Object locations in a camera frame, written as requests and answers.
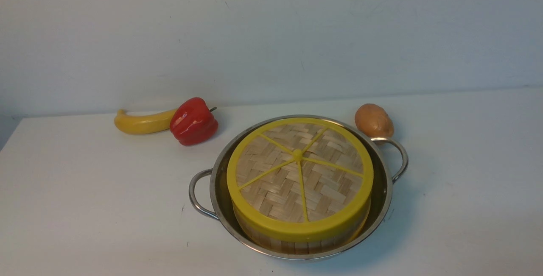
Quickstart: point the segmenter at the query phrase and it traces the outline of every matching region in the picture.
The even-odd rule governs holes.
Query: metal pot
[[[354,240],[344,245],[339,245],[337,248],[334,248],[329,251],[324,251],[321,253],[311,253],[311,254],[284,254],[284,253],[278,253],[275,251],[270,251],[269,249],[260,247],[259,245],[256,245],[250,239],[247,238],[246,234],[243,232],[243,230],[239,226],[236,220],[236,216],[234,215],[234,212],[233,212],[232,200],[228,192],[227,176],[226,176],[226,170],[227,170],[228,162],[230,160],[230,156],[232,152],[234,151],[236,146],[239,144],[239,142],[246,135],[248,135],[249,133],[257,129],[258,127],[272,121],[281,120],[285,118],[291,118],[291,117],[318,118],[321,120],[332,122],[336,125],[343,127],[344,129],[347,129],[348,131],[353,133],[363,143],[365,148],[368,150],[370,157],[372,158],[372,163],[374,167],[374,183],[372,186],[372,195],[371,195],[372,206],[368,215],[368,219],[365,222],[363,229],[360,231],[359,235]],[[400,151],[400,154],[402,156],[402,165],[400,169],[398,170],[398,172],[394,174],[394,176],[390,176],[388,167],[384,164],[382,154],[380,153],[380,150],[377,148],[375,143],[390,143],[392,146],[396,147]],[[203,214],[206,217],[219,220],[221,224],[223,224],[223,226],[234,238],[236,238],[239,242],[243,243],[247,247],[250,247],[250,249],[253,249],[254,251],[258,251],[258,253],[262,253],[264,255],[268,255],[272,257],[277,257],[280,259],[287,259],[287,260],[306,260],[306,261],[321,260],[321,259],[325,259],[334,255],[337,255],[361,243],[379,226],[379,224],[382,222],[390,206],[390,201],[392,199],[392,184],[396,182],[396,180],[398,180],[399,177],[405,172],[408,161],[409,159],[407,157],[407,152],[405,151],[403,146],[400,145],[395,140],[390,139],[388,137],[375,137],[375,138],[369,139],[367,136],[351,128],[345,123],[342,123],[330,118],[325,118],[325,117],[320,117],[320,116],[311,116],[311,115],[283,116],[283,117],[272,118],[272,119],[263,121],[261,123],[258,123],[256,125],[253,125],[249,129],[246,129],[245,131],[240,133],[238,136],[236,136],[232,141],[230,141],[230,143],[225,147],[225,149],[221,152],[221,154],[219,154],[219,157],[217,158],[217,161],[215,162],[215,166],[212,169],[204,170],[196,174],[192,178],[192,180],[190,181],[190,185],[188,187],[188,194],[190,197],[190,203],[196,209],[196,211],[200,212],[200,214]],[[196,186],[196,182],[199,179],[209,176],[209,175],[211,175],[211,181],[210,181],[211,204],[213,205],[213,210],[215,212],[212,212],[211,210],[203,208],[196,200],[196,196],[194,194],[194,187]]]

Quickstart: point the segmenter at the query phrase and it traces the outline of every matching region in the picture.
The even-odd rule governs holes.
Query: banana
[[[153,115],[131,116],[126,115],[124,110],[118,110],[114,122],[117,129],[127,134],[156,133],[169,129],[169,123],[175,111],[177,109]]]

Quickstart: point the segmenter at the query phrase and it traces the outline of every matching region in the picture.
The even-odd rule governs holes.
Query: yellow plastic rim
[[[359,189],[358,193],[355,195],[353,200],[345,206],[345,208],[336,214],[329,216],[327,218],[317,220],[314,222],[308,222],[307,221],[307,207],[305,204],[305,192],[304,192],[304,180],[302,179],[302,173],[300,168],[300,161],[297,160],[299,158],[295,158],[293,156],[293,159],[289,162],[285,162],[283,164],[280,164],[277,167],[272,168],[271,170],[268,170],[262,174],[260,174],[255,179],[238,186],[237,184],[237,177],[236,177],[236,167],[237,162],[245,149],[245,147],[250,144],[256,137],[264,137],[268,141],[274,143],[279,148],[281,148],[283,151],[293,154],[289,149],[279,145],[272,139],[269,139],[268,137],[263,135],[263,132],[268,131],[269,129],[278,127],[280,125],[289,125],[293,123],[312,123],[314,125],[320,125],[323,126],[325,129],[330,129],[332,131],[335,131],[337,133],[340,133],[347,141],[357,149],[357,152],[362,160],[363,164],[363,173],[357,173],[352,170],[345,169],[341,166],[338,166],[336,164],[332,164],[329,162],[321,162],[316,161],[310,158],[304,158],[302,157],[301,160],[307,160],[310,162],[318,162],[320,164],[325,164],[327,166],[332,166],[334,168],[345,170],[345,172],[354,174],[357,176],[362,177],[362,186]],[[311,143],[306,146],[304,153],[313,143],[318,139],[322,133],[318,133],[318,135],[315,136],[315,138],[311,141]],[[278,168],[285,166],[286,164],[290,164],[291,162],[296,162],[298,164],[299,170],[300,170],[300,189],[301,189],[301,198],[302,198],[302,206],[304,209],[304,216],[306,222],[303,223],[291,223],[291,222],[285,222],[281,220],[274,220],[273,218],[269,218],[268,216],[264,216],[261,214],[258,210],[256,210],[254,207],[252,207],[247,201],[243,198],[240,190],[243,187],[246,187],[250,183],[255,182],[256,180],[262,178],[263,176],[273,172],[274,170],[277,170]],[[234,152],[232,153],[232,156],[230,157],[230,161],[228,163],[227,168],[227,185],[228,190],[230,192],[230,197],[232,198],[233,204],[236,206],[238,212],[243,216],[244,220],[250,224],[255,230],[259,231],[260,233],[267,235],[269,237],[272,237],[274,239],[283,240],[283,241],[289,241],[289,242],[309,242],[309,241],[318,241],[327,239],[336,235],[339,235],[343,233],[345,230],[349,229],[353,222],[356,222],[359,220],[361,214],[363,213],[363,207],[366,203],[366,201],[369,198],[369,195],[372,191],[372,185],[373,185],[373,178],[374,178],[374,172],[373,172],[373,164],[372,159],[369,156],[368,151],[365,149],[364,145],[353,135],[351,132],[347,131],[343,127],[336,125],[335,123],[328,122],[321,119],[316,118],[287,118],[282,120],[277,120],[274,122],[270,122],[266,125],[263,125],[262,127],[259,127],[258,129],[254,130],[252,133],[247,135],[236,147]]]

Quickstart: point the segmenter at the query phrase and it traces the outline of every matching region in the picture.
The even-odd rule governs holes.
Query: bell pepper
[[[208,140],[219,128],[219,123],[202,98],[191,98],[183,103],[170,121],[170,131],[184,146]]]

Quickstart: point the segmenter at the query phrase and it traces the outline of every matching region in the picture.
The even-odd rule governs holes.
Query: potato
[[[368,103],[361,106],[355,114],[357,129],[369,137],[391,137],[394,124],[383,108]]]

